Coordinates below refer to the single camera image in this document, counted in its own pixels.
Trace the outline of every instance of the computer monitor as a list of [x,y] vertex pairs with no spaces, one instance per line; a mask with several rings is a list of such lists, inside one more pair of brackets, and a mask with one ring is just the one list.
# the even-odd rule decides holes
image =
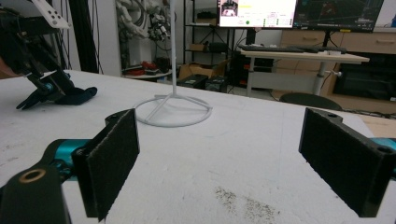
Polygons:
[[384,0],[298,0],[293,27],[371,33]]
[[291,29],[297,0],[217,0],[218,26]]

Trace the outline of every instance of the wooden cabinet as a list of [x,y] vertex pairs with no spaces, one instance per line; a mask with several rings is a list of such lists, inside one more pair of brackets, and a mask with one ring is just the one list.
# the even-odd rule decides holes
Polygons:
[[344,34],[341,47],[348,51],[396,54],[396,34],[348,33]]
[[[321,45],[325,33],[321,31],[283,31],[281,46],[289,45]],[[378,54],[396,54],[396,33],[379,32],[373,34],[363,33],[333,33],[332,42],[328,46],[346,48],[349,52],[368,52]],[[335,63],[329,63],[327,70],[337,70]],[[280,60],[276,65],[277,73],[292,73],[296,75],[315,76],[318,73],[318,63]],[[320,92],[322,96],[334,100],[343,108],[381,112],[386,114],[396,113],[396,102],[376,100],[333,93],[337,77],[330,76]]]

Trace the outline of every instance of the black chair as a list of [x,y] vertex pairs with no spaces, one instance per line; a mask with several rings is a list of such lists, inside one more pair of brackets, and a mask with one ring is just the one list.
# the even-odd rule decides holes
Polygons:
[[309,94],[309,93],[301,93],[301,92],[286,93],[279,98],[279,101],[294,105],[306,105],[306,106],[313,106],[323,109],[339,110],[339,111],[343,110],[343,108],[336,102],[329,100],[325,97]]

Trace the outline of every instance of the thin white rod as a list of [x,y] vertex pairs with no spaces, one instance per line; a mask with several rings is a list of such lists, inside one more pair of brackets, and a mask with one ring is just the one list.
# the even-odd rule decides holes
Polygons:
[[176,35],[175,35],[175,2],[171,0],[171,46],[172,46],[172,86],[173,94],[176,94]]
[[166,101],[169,100],[169,98],[172,96],[172,93],[169,93],[161,102],[159,105],[157,105],[151,113],[146,117],[146,120],[150,120],[161,108],[163,108],[163,105],[166,103]]

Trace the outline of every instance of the keyboard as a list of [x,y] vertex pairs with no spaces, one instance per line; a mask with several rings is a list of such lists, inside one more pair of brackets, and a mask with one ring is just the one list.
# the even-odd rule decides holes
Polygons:
[[346,48],[331,47],[331,46],[322,47],[322,46],[309,46],[309,45],[291,45],[291,46],[288,46],[288,48],[302,49],[304,52],[310,52],[310,53],[318,53],[320,51],[325,51],[325,50],[340,51],[342,54],[347,53]]
[[294,49],[294,48],[265,47],[265,46],[256,46],[256,45],[240,45],[238,47],[245,51],[304,53],[302,49]]

